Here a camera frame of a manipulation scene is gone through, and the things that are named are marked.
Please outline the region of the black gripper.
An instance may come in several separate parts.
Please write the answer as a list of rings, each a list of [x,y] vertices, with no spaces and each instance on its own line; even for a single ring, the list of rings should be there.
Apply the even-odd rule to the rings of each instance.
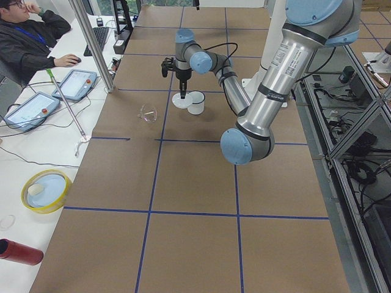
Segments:
[[[175,73],[176,78],[179,80],[180,85],[180,98],[186,98],[187,82],[191,79],[192,70],[177,70]]]

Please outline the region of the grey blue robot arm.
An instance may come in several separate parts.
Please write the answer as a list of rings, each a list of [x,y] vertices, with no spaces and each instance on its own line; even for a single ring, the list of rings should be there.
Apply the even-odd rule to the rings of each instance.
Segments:
[[[282,42],[250,103],[237,110],[234,128],[221,137],[222,154],[244,165],[271,154],[271,124],[302,76],[312,54],[322,47],[353,43],[359,34],[362,1],[287,1]]]
[[[194,40],[194,33],[190,29],[179,29],[176,32],[173,69],[179,80],[181,106],[190,105],[186,92],[187,81],[193,71],[198,74],[212,72],[215,75],[225,93],[228,105],[237,116],[244,115],[251,104],[251,99],[233,71],[229,58],[202,49]]]

